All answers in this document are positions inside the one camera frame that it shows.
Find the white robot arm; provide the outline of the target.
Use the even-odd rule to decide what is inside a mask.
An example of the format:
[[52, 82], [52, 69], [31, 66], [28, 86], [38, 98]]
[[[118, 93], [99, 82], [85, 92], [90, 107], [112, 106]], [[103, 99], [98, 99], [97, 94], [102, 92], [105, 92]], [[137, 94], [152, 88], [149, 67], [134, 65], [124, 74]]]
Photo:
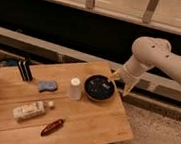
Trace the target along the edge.
[[173, 54], [165, 39], [139, 37], [132, 43], [132, 56], [115, 70], [110, 79], [125, 82], [123, 95], [127, 96], [141, 76], [153, 67], [162, 70], [181, 85], [181, 56]]

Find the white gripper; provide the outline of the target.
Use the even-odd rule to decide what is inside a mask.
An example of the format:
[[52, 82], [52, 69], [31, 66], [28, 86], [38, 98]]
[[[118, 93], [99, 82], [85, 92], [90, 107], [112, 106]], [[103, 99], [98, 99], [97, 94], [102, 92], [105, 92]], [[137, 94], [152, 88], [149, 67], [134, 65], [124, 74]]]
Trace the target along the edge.
[[144, 72], [151, 70], [152, 68], [152, 65], [144, 64], [136, 59], [135, 56], [132, 56], [125, 64], [122, 65], [119, 72], [113, 72], [109, 79], [111, 81], [115, 81], [121, 77], [121, 79], [125, 82], [122, 95], [126, 97], [131, 91], [130, 87], [136, 85]]

